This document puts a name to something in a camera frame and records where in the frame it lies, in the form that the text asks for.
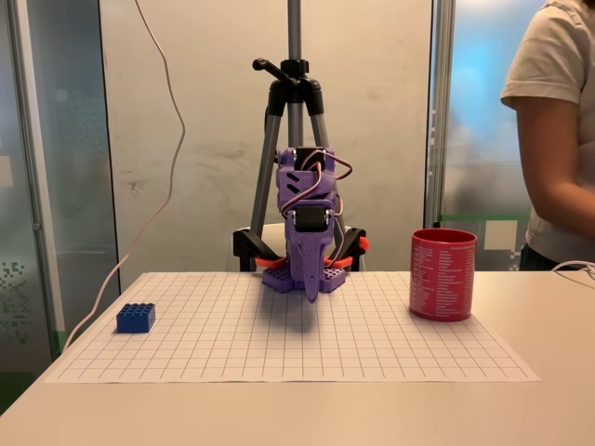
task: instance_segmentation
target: person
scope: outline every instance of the person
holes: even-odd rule
[[[521,270],[595,262],[595,0],[548,0],[509,69],[533,211]]]

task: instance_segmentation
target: purple 3d printed part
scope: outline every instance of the purple 3d printed part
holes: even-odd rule
[[[324,269],[324,274],[319,284],[319,291],[322,293],[335,291],[345,283],[346,276],[347,273],[344,269]],[[262,273],[262,282],[279,293],[289,293],[292,290],[306,289],[304,282],[294,282],[287,266],[277,269],[265,269]],[[313,303],[316,301],[316,296],[311,299],[308,295],[308,300]]]
[[[316,150],[320,152],[308,157]],[[333,154],[333,151],[324,149],[322,153],[322,150],[288,149],[279,156],[276,184],[279,189],[277,205],[280,210],[290,200],[317,183],[315,171],[302,170],[302,165],[296,165],[303,164],[304,161],[301,160],[308,160],[308,168],[315,162],[321,163],[321,180],[309,196],[286,209],[287,266],[266,269],[263,275],[263,282],[281,293],[295,289],[306,290],[310,302],[316,301],[320,291],[328,293],[335,290],[346,278],[343,269],[324,268],[324,251],[333,241],[337,195],[335,161],[325,156],[326,153]]]

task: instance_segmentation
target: wire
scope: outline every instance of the wire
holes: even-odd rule
[[[584,262],[582,260],[571,260],[570,262],[561,263],[560,265],[556,266],[556,268],[554,268],[552,271],[555,272],[555,271],[558,271],[564,267],[572,267],[572,266],[576,266],[576,265],[581,265],[581,266],[586,267],[585,269],[590,269],[591,271],[595,271],[595,263]]]
[[[338,225],[337,216],[335,216],[335,224]],[[341,254],[341,249],[343,249],[343,244],[345,244],[345,234],[343,233],[342,230],[340,230],[339,232],[341,233],[341,244],[338,246],[337,253],[335,254],[335,258],[333,258],[333,261],[328,266],[329,269],[331,269],[335,265],[335,262],[337,262],[338,257]]]
[[[318,174],[318,180],[316,181],[316,183],[314,184],[314,186],[312,186],[308,190],[304,190],[303,192],[301,192],[300,194],[296,195],[294,198],[292,198],[291,200],[289,200],[287,203],[285,203],[283,205],[283,207],[281,208],[281,215],[284,218],[287,218],[287,214],[286,214],[285,211],[291,205],[297,203],[299,200],[302,200],[303,198],[306,198],[308,195],[314,193],[314,191],[318,188],[318,186],[320,186],[320,182],[323,179],[323,171],[322,171],[322,166],[320,165],[320,163],[316,163],[316,173]]]
[[[554,271],[556,274],[562,276],[564,279],[567,279],[569,281],[572,282],[576,282],[579,285],[583,285],[583,286],[587,286],[588,288],[592,288],[595,290],[595,287],[588,285],[586,283],[582,283],[581,281],[578,281],[576,279],[573,279],[571,277],[568,276],[564,276],[562,274],[562,272],[560,271],[560,269],[564,268],[564,267],[572,267],[572,266],[577,266],[577,265],[581,265],[583,267],[586,268],[582,268],[582,269],[578,269],[580,271],[586,271],[588,276],[595,281],[595,263],[591,263],[591,262],[584,262],[582,260],[571,260],[570,262],[564,262],[561,263],[560,265],[556,266],[552,271]]]
[[[343,200],[341,199],[341,197],[339,197],[339,195],[337,194],[337,198],[338,198],[338,212],[335,212],[335,216],[342,216],[343,215]]]
[[[301,167],[300,167],[302,170],[304,170],[304,166],[306,165],[306,163],[308,162],[308,160],[312,156],[314,156],[316,153],[324,153],[325,156],[328,156],[329,158],[335,160],[339,164],[343,164],[344,166],[346,166],[348,168],[348,171],[346,173],[344,173],[343,175],[340,175],[340,176],[336,177],[335,178],[336,180],[347,178],[353,172],[353,166],[350,163],[348,163],[347,161],[345,161],[345,160],[343,160],[343,159],[341,159],[341,158],[333,155],[332,153],[321,151],[320,149],[316,149],[315,151],[312,151],[312,153],[306,157],[306,159],[302,162]]]
[[[167,89],[169,90],[169,97],[171,98],[171,103],[174,106],[174,109],[176,110],[176,114],[178,115],[179,123],[181,124],[182,131],[181,131],[181,133],[179,135],[178,146],[176,147],[176,152],[174,153],[174,159],[172,160],[172,163],[171,163],[171,170],[169,172],[169,193],[167,194],[167,198],[165,199],[165,201],[161,205],[161,207],[159,209],[157,209],[157,211],[155,211],[155,213],[147,220],[147,222],[143,225],[143,227],[140,228],[139,233],[136,235],[136,237],[134,238],[134,240],[130,244],[130,248],[128,248],[128,252],[126,253],[126,255],[124,257],[122,257],[122,260],[120,260],[120,262],[115,267],[113,267],[113,269],[110,272],[110,274],[108,274],[108,277],[105,278],[105,281],[103,282],[103,285],[99,289],[99,293],[97,294],[97,298],[95,299],[95,305],[93,305],[93,308],[91,309],[91,312],[89,314],[87,314],[85,316],[85,318],[78,323],[78,325],[76,325],[74,327],[74,329],[71,332],[70,336],[68,336],[68,339],[66,340],[66,344],[64,344],[64,349],[62,351],[66,350],[66,348],[68,348],[70,346],[70,344],[72,343],[73,338],[76,335],[76,333],[80,330],[80,328],[89,319],[91,319],[93,317],[93,315],[97,311],[97,308],[99,306],[99,302],[101,300],[101,297],[103,296],[103,292],[105,291],[105,287],[107,286],[107,284],[110,281],[110,279],[113,277],[113,274],[115,274],[115,272],[124,264],[124,262],[126,262],[128,260],[128,258],[132,254],[134,248],[136,247],[137,242],[139,241],[140,237],[144,233],[145,229],[147,229],[149,227],[149,225],[151,224],[151,222],[159,215],[159,213],[161,213],[161,211],[164,210],[164,208],[171,201],[171,197],[173,196],[173,193],[174,193],[174,174],[175,174],[175,170],[176,170],[176,161],[178,160],[179,150],[181,149],[182,144],[184,142],[184,138],[186,137],[186,124],[184,123],[184,118],[182,118],[182,115],[179,112],[178,103],[176,102],[176,97],[174,95],[174,91],[173,91],[172,86],[171,86],[171,76],[169,74],[169,65],[167,63],[167,57],[165,56],[164,50],[159,45],[159,42],[155,38],[155,35],[153,34],[153,32],[151,30],[151,27],[149,26],[149,23],[145,19],[145,16],[144,16],[144,14],[142,12],[142,8],[140,7],[140,4],[139,4],[139,0],[134,0],[134,2],[137,5],[137,10],[139,11],[140,18],[142,19],[142,22],[145,25],[145,29],[149,33],[149,36],[151,37],[152,42],[157,47],[157,50],[159,51],[159,54],[161,55],[161,59],[163,60],[164,68],[165,68],[165,79],[167,80]]]

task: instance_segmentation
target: red cup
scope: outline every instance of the red cup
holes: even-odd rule
[[[431,321],[464,321],[471,315],[477,237],[463,230],[413,233],[409,311]]]

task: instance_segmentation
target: grid paper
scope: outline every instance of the grid paper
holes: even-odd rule
[[[148,273],[47,383],[539,381],[477,319],[407,311],[409,273],[351,273],[310,304],[252,273]],[[154,303],[148,334],[118,334],[125,303]]]

